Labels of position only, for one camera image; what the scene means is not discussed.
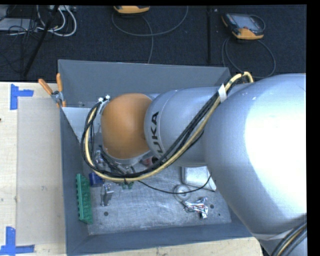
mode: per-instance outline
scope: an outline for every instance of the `white plastic piece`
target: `white plastic piece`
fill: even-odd
[[[218,90],[219,96],[220,96],[220,102],[224,102],[227,99],[227,93],[226,93],[226,88],[225,85],[222,84]]]

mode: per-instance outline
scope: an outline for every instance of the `black cable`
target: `black cable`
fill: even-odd
[[[232,37],[230,36],[227,39],[225,39],[223,44],[222,44],[221,56],[222,56],[223,66],[226,67],[225,57],[224,57],[224,54],[225,54],[227,56],[229,62],[233,65],[233,67],[235,67],[239,72],[243,73],[244,71],[236,66],[236,64],[231,60],[231,58],[230,58],[230,56],[228,54],[228,42],[230,41],[230,38],[232,38]],[[268,75],[266,75],[266,76],[254,76],[253,75],[252,76],[255,79],[264,79],[264,78],[270,77],[270,76],[272,76],[274,74],[274,72],[276,70],[276,59],[275,59],[273,53],[271,52],[271,50],[261,40],[255,40],[255,41],[258,41],[258,43],[260,43],[261,45],[263,45],[267,49],[267,51],[271,55],[272,61],[273,61],[273,69]]]
[[[173,194],[173,195],[182,195],[182,194],[187,194],[187,193],[191,193],[191,192],[195,192],[195,191],[198,191],[198,190],[201,190],[203,189],[207,184],[208,182],[210,181],[210,178],[211,178],[211,175],[209,176],[208,180],[206,181],[206,183],[204,185],[202,185],[201,187],[198,187],[194,190],[190,190],[190,191],[186,191],[186,192],[170,192],[170,191],[165,191],[165,190],[162,190],[162,189],[159,189],[159,188],[156,188],[156,187],[153,187],[153,186],[150,186],[146,183],[144,183],[143,181],[141,180],[138,180],[138,182],[142,183],[143,185],[147,186],[148,188],[150,189],[153,189],[153,190],[156,190],[156,191],[160,191],[160,192],[164,192],[164,193],[167,193],[167,194]]]

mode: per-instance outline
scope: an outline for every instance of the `wooden table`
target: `wooden table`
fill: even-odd
[[[2,142],[0,144],[0,245],[5,244],[6,227],[17,227],[17,203],[19,202],[19,195],[17,195],[17,157],[18,157],[18,109],[10,110],[10,86],[11,82],[0,82],[0,134]],[[34,104],[34,109],[37,110],[39,99],[49,99],[50,96],[43,90],[38,83],[22,83],[14,82],[16,86],[19,86],[20,90],[30,89],[34,91],[32,97],[29,100]],[[57,89],[56,84],[49,84],[55,91]],[[41,154],[44,151],[38,152],[38,157],[41,158]],[[64,218],[61,218],[60,225],[64,226]],[[51,229],[55,226],[50,223],[43,223]],[[34,230],[30,230],[30,236],[32,236]],[[27,253],[26,255],[66,255],[65,242],[49,242],[45,244],[35,244],[34,253]],[[197,255],[197,256],[262,256],[262,251],[259,242],[254,237],[229,239],[212,242],[193,243],[186,245],[176,245],[169,247],[157,247],[149,249],[139,249],[133,251],[122,251],[113,253],[104,253],[100,255],[105,256],[185,256],[185,255]]]

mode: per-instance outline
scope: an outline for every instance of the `wire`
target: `wire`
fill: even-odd
[[[37,16],[38,16],[41,24],[42,24],[43,26],[46,26],[45,22],[44,22],[44,21],[42,20],[42,18],[41,18],[41,15],[40,15],[40,12],[39,12],[39,5],[38,5],[38,4],[36,5],[36,9],[37,9]],[[69,15],[71,16],[71,18],[72,18],[72,21],[73,21],[73,24],[74,24],[74,27],[73,27],[72,32],[70,32],[70,33],[57,33],[57,31],[60,31],[60,30],[63,29],[63,28],[65,27],[65,25],[66,25],[66,17],[65,17],[65,15],[63,14],[63,12],[61,11],[60,7],[58,8],[58,11],[59,11],[59,13],[61,14],[61,17],[62,17],[62,19],[63,19],[63,23],[62,23],[62,25],[61,25],[60,27],[58,27],[58,28],[54,28],[54,27],[53,27],[53,28],[50,28],[50,29],[48,30],[48,32],[50,32],[50,33],[52,33],[52,34],[54,34],[54,35],[56,35],[56,36],[59,36],[59,37],[70,37],[70,36],[72,36],[72,35],[77,31],[77,20],[76,20],[76,17],[74,16],[74,14],[70,11],[69,8],[66,8],[65,5],[64,5],[64,9],[66,9],[66,11],[68,12],[68,14],[69,14]],[[38,27],[38,29],[39,29],[39,30],[44,30],[45,28],[44,28],[44,27]]]
[[[173,195],[182,195],[182,194],[187,194],[187,193],[191,193],[191,192],[195,192],[195,191],[198,191],[198,190],[201,190],[203,189],[207,184],[208,182],[210,181],[211,179],[211,175],[209,176],[208,180],[206,181],[206,183],[204,185],[202,185],[201,187],[198,187],[194,190],[189,190],[189,191],[186,191],[186,192],[171,192],[171,191],[165,191],[165,190],[162,190],[162,189],[159,189],[159,188],[156,188],[156,187],[153,187],[153,186],[150,186],[146,183],[144,183],[143,181],[139,180],[138,182],[142,183],[143,185],[147,186],[148,188],[150,189],[153,189],[153,190],[156,190],[156,191],[160,191],[160,192],[164,192],[164,193],[167,193],[167,194],[173,194]]]
[[[230,56],[229,56],[229,53],[228,53],[228,42],[230,41],[230,38],[232,38],[231,36],[228,37],[227,39],[224,40],[223,44],[222,44],[222,50],[221,50],[221,56],[222,56],[222,63],[223,63],[223,66],[226,67],[226,63],[225,63],[225,57],[224,57],[224,54],[226,55],[226,57],[228,58],[229,62],[239,71],[239,72],[244,72],[243,70],[241,70],[239,67],[236,66],[236,64],[231,60]],[[258,41],[258,43],[260,43],[261,45],[263,45],[267,51],[269,52],[269,54],[271,55],[272,57],[272,62],[273,62],[273,69],[272,71],[266,75],[266,76],[256,76],[256,75],[253,75],[252,77],[255,78],[255,79],[264,79],[264,78],[267,78],[267,77],[270,77],[274,74],[275,70],[276,70],[276,59],[273,55],[273,53],[271,52],[271,50],[261,41],[261,40],[255,40],[255,41]]]
[[[188,15],[188,11],[189,11],[189,6],[187,5],[187,6],[186,6],[185,15],[184,15],[184,17],[182,18],[182,20],[179,22],[179,24],[176,25],[176,26],[174,26],[173,28],[167,30],[167,31],[163,31],[163,32],[159,32],[159,33],[136,34],[136,33],[127,32],[127,31],[123,30],[122,28],[120,28],[119,26],[117,26],[117,24],[115,23],[115,20],[114,20],[115,13],[112,13],[111,21],[112,21],[113,25],[114,25],[118,30],[120,30],[120,31],[122,31],[123,33],[126,33],[126,34],[128,34],[128,35],[136,36],[136,37],[153,37],[153,36],[164,35],[164,34],[170,33],[171,31],[174,31],[175,29],[177,29],[177,28],[185,21],[187,15]]]
[[[189,10],[189,6],[187,5],[186,6],[186,12],[185,12],[185,15],[183,17],[183,19],[179,22],[178,25],[176,25],[175,27],[167,30],[167,31],[164,31],[164,32],[159,32],[159,33],[153,33],[152,31],[152,28],[151,28],[151,25],[150,23],[148,22],[148,20],[142,16],[142,18],[144,19],[144,21],[146,22],[146,24],[148,25],[149,27],[149,30],[150,30],[150,34],[135,34],[135,33],[130,33],[130,32],[127,32],[123,29],[121,29],[120,27],[118,27],[115,23],[115,20],[114,20],[114,15],[115,13],[112,13],[112,16],[111,16],[111,20],[112,20],[112,23],[113,25],[120,31],[122,31],[123,33],[127,34],[127,35],[131,35],[131,36],[137,36],[137,37],[151,37],[151,50],[150,50],[150,55],[149,55],[149,58],[148,58],[148,61],[147,63],[149,64],[150,63],[150,60],[151,60],[151,56],[152,56],[152,53],[153,53],[153,49],[154,49],[154,36],[160,36],[160,35],[164,35],[164,34],[167,34],[173,30],[175,30],[176,28],[178,28],[186,19],[187,17],[187,14],[188,14],[188,10]]]
[[[307,218],[302,224],[294,228],[274,249],[271,256],[288,255],[292,250],[307,237]]]
[[[147,19],[145,17],[142,16],[142,18],[144,19],[144,21],[146,22],[146,24],[148,25],[149,27],[149,30],[150,30],[150,33],[152,34],[152,28],[151,28],[151,25],[150,23],[147,21]],[[151,56],[152,56],[152,52],[154,50],[154,36],[152,35],[151,36],[151,49],[150,49],[150,55],[149,55],[149,58],[148,58],[148,64],[150,63],[150,60],[151,60]]]
[[[236,80],[242,78],[243,76],[247,76],[249,78],[249,81],[251,83],[253,82],[253,78],[252,78],[252,76],[251,76],[251,74],[249,72],[244,72],[244,73],[241,73],[241,74],[237,74],[237,75],[233,76],[227,82],[227,84],[225,85],[225,91],[227,92],[232,87],[233,83]],[[110,174],[108,174],[108,175],[103,174],[102,170],[99,170],[98,168],[96,168],[94,163],[93,163],[92,155],[91,155],[90,148],[89,148],[89,130],[90,130],[90,126],[93,125],[93,121],[94,121],[94,119],[95,119],[95,117],[97,115],[97,111],[98,111],[99,105],[102,103],[102,101],[99,101],[89,111],[88,116],[86,118],[84,132],[83,132],[82,138],[81,138],[81,153],[82,153],[83,159],[93,169],[93,171],[98,176],[100,176],[101,178],[103,178],[105,180],[109,180],[109,181],[113,181],[113,182],[123,182],[123,181],[124,182],[134,182],[134,181],[140,181],[140,180],[146,179],[148,177],[151,177],[153,175],[156,175],[157,173],[161,172],[163,169],[165,169],[168,166],[170,166],[174,161],[176,161],[193,144],[193,142],[199,137],[199,135],[201,134],[201,132],[204,129],[205,125],[207,124],[209,118],[211,117],[211,115],[213,114],[215,109],[220,104],[219,93],[216,92],[214,94],[214,96],[216,96],[216,99],[214,100],[214,103],[210,107],[210,109],[206,112],[203,121],[200,123],[198,128],[195,130],[194,134],[191,135],[191,137],[181,146],[181,148],[179,150],[176,150],[176,152],[167,161],[162,163],[162,165],[157,167],[156,169],[153,169],[148,173],[144,173],[143,175],[130,177],[130,178],[126,178],[126,176],[120,177],[120,176],[111,176]]]
[[[13,11],[16,7],[17,7],[17,4],[14,5],[14,7],[11,9],[10,12],[12,13],[12,11]],[[0,17],[0,22],[1,22],[2,20],[4,20],[5,18],[7,18],[9,15],[10,15],[10,13],[9,13],[9,8],[7,8],[7,9],[6,9],[6,12],[5,12],[5,15],[2,16],[2,17]]]

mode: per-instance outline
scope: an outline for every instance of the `gray cylinder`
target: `gray cylinder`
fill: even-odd
[[[144,119],[145,139],[151,151],[160,158],[179,137],[217,87],[172,90],[160,94],[149,106]],[[204,146],[200,138],[174,165],[205,166]]]
[[[307,214],[306,75],[248,84],[219,105],[203,137],[217,189],[271,254],[276,235]]]

